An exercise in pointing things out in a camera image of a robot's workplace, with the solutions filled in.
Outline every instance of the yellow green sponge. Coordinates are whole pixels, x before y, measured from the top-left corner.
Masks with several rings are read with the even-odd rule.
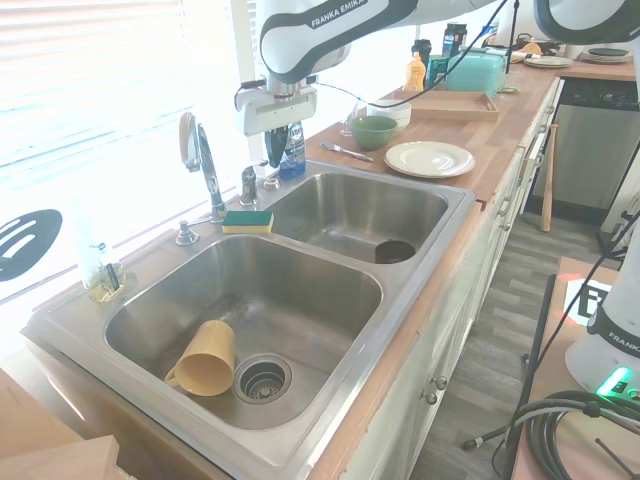
[[[270,233],[273,212],[227,212],[222,222],[224,233]]]

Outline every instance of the double sink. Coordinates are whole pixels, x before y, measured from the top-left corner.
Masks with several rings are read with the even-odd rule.
[[[165,236],[125,262],[131,281],[116,301],[96,304],[78,287],[24,331],[238,479],[308,475],[474,201],[315,162],[282,183],[260,190],[271,234],[204,224],[189,247]],[[376,264],[375,247],[389,239],[416,254]],[[164,384],[211,319],[236,333],[233,387],[197,397]]]

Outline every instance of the drain strainer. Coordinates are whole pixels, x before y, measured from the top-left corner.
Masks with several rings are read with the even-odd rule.
[[[280,398],[291,384],[291,368],[275,355],[258,355],[238,367],[233,382],[236,395],[262,405]]]

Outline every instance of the green bowl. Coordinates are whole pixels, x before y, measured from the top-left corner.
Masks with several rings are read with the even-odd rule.
[[[397,126],[398,122],[392,118],[367,115],[351,121],[351,133],[365,150],[377,150],[389,143]]]

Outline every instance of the cabinet knob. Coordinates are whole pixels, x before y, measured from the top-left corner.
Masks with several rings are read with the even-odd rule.
[[[499,217],[504,217],[507,212],[509,211],[509,207],[511,206],[511,197],[506,197],[503,201],[502,201],[502,205],[500,210],[498,210],[498,216]]]
[[[435,405],[436,403],[438,403],[438,396],[435,393],[427,393],[424,396],[424,399],[429,405]]]
[[[438,377],[433,379],[433,383],[436,384],[438,390],[444,390],[449,385],[449,380],[447,380],[447,377]]]

